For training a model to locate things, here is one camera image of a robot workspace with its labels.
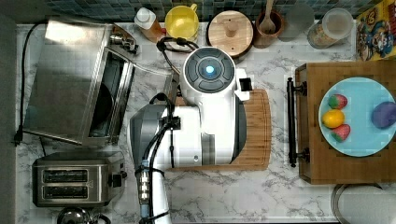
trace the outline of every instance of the round robot head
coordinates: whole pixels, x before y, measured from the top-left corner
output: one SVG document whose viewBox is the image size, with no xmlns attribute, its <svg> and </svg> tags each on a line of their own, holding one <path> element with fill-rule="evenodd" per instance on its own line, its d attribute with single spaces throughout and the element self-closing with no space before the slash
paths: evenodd
<svg viewBox="0 0 396 224">
<path fill-rule="evenodd" d="M 234 83 L 233 59 L 221 49 L 212 47 L 191 53 L 180 78 L 182 94 L 187 98 L 233 91 Z"/>
</svg>

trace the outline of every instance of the yellow pitcher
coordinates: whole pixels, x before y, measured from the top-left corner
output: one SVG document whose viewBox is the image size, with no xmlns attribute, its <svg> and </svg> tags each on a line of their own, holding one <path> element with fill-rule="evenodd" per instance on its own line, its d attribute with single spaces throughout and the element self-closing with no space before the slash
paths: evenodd
<svg viewBox="0 0 396 224">
<path fill-rule="evenodd" d="M 183 37 L 187 40 L 194 41 L 198 35 L 199 21 L 195 13 L 196 4 L 191 7 L 174 7 L 165 17 L 166 32 L 172 37 Z"/>
</svg>

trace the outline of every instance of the pink fruit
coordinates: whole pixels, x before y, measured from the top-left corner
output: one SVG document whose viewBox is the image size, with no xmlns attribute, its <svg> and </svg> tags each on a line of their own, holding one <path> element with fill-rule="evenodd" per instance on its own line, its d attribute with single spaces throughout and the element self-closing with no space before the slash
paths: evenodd
<svg viewBox="0 0 396 224">
<path fill-rule="evenodd" d="M 329 98 L 329 106 L 332 109 L 342 109 L 347 105 L 347 98 L 341 94 L 334 94 Z"/>
<path fill-rule="evenodd" d="M 350 126 L 341 124 L 339 127 L 332 129 L 332 137 L 337 142 L 344 142 L 350 134 Z"/>
</svg>

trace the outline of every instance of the plastic fruit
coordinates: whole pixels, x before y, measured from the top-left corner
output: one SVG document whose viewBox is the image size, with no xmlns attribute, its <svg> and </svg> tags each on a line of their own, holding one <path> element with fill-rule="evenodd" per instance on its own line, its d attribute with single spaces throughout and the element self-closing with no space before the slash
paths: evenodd
<svg viewBox="0 0 396 224">
<path fill-rule="evenodd" d="M 375 107 L 372 122 L 379 129 L 386 129 L 396 121 L 396 104 L 383 102 Z"/>
<path fill-rule="evenodd" d="M 322 122 L 324 126 L 328 128 L 336 128 L 344 123 L 345 116 L 344 113 L 339 109 L 331 109 L 327 111 L 323 117 Z"/>
<path fill-rule="evenodd" d="M 350 134 L 350 126 L 342 124 L 339 127 L 332 130 L 332 137 L 337 142 L 344 142 Z"/>
<path fill-rule="evenodd" d="M 347 105 L 347 98 L 341 94 L 334 94 L 329 98 L 329 106 L 332 109 L 342 109 Z"/>
</svg>

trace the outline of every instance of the blue light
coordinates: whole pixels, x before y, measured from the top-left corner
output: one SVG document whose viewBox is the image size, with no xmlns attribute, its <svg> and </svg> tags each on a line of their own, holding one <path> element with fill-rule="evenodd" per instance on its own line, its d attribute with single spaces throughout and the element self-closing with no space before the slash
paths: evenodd
<svg viewBox="0 0 396 224">
<path fill-rule="evenodd" d="M 208 74 L 212 74 L 213 72 L 215 71 L 215 68 L 213 67 L 213 66 L 207 66 L 206 67 L 206 72 L 208 73 Z"/>
</svg>

